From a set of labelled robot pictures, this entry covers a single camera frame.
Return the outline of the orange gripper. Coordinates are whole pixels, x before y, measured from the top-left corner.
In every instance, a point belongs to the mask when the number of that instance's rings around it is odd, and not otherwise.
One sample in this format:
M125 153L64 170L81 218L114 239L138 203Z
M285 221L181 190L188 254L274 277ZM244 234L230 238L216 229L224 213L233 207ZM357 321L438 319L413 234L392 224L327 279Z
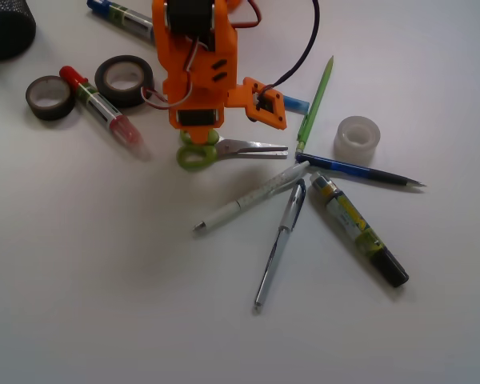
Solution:
M162 92L183 142L213 145L236 87L238 34L225 1L153 1L154 44L167 72Z

